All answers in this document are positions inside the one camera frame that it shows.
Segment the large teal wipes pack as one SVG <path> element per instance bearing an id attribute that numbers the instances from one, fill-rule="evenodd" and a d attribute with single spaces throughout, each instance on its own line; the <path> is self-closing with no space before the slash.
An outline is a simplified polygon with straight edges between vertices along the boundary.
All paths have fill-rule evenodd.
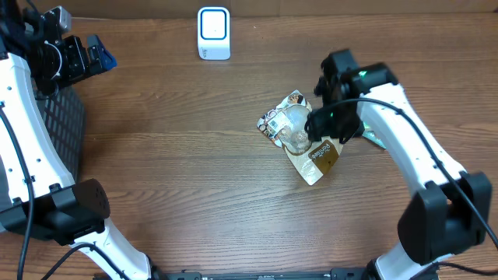
<path id="1" fill-rule="evenodd" d="M 369 126 L 366 122 L 363 122 L 363 128 L 364 128 L 364 131 L 362 133 L 362 136 L 364 138 L 366 138 L 367 140 L 369 140 L 373 144 L 381 147 L 382 149 L 386 149 L 386 146 L 381 141 L 381 139 L 377 137 L 377 135 L 375 134 L 375 132 L 371 126 Z"/>

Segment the brown white snack bag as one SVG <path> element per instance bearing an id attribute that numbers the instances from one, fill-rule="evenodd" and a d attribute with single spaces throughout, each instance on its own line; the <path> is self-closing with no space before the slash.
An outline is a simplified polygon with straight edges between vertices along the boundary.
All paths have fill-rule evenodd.
<path id="1" fill-rule="evenodd" d="M 343 148 L 337 138 L 324 136 L 317 142 L 308 139 L 304 125 L 311 111 L 310 103 L 296 89 L 256 124 L 263 135 L 283 149 L 309 185 L 318 182 L 331 170 Z"/>

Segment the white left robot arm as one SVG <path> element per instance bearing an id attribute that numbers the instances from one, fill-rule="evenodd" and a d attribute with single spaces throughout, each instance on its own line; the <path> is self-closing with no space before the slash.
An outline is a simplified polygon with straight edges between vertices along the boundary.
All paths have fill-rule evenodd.
<path id="1" fill-rule="evenodd" d="M 70 30 L 62 7 L 1 3 L 1 166 L 10 200 L 1 228 L 25 243 L 81 252 L 110 279 L 158 279 L 113 224 L 102 185 L 76 179 L 86 113 L 72 86 L 117 62 L 98 36 L 81 41 Z"/>

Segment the white barcode scanner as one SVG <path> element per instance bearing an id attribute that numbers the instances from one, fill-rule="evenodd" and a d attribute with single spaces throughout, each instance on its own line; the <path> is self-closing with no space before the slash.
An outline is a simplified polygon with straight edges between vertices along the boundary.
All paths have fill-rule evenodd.
<path id="1" fill-rule="evenodd" d="M 198 11 L 197 45 L 199 57 L 225 61 L 230 51 L 230 12 L 224 7 L 206 6 Z"/>

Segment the grey plastic basket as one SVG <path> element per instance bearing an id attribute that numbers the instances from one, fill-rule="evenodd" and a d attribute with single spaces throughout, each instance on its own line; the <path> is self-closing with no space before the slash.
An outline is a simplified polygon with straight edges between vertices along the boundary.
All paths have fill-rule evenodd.
<path id="1" fill-rule="evenodd" d="M 72 186 L 79 176 L 86 126 L 85 108 L 76 92 L 66 88 L 49 100 L 35 100 L 26 86 L 19 92 L 9 82 L 1 86 L 1 101 L 34 177 L 34 195 L 48 194 L 53 184 Z"/>

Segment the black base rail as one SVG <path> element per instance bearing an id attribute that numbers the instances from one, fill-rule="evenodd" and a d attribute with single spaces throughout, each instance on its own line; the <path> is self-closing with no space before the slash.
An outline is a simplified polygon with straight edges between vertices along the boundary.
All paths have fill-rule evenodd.
<path id="1" fill-rule="evenodd" d="M 365 268 L 333 268 L 330 271 L 300 271 L 287 273 L 201 274 L 181 272 L 154 275 L 164 280 L 367 280 L 375 279 Z"/>

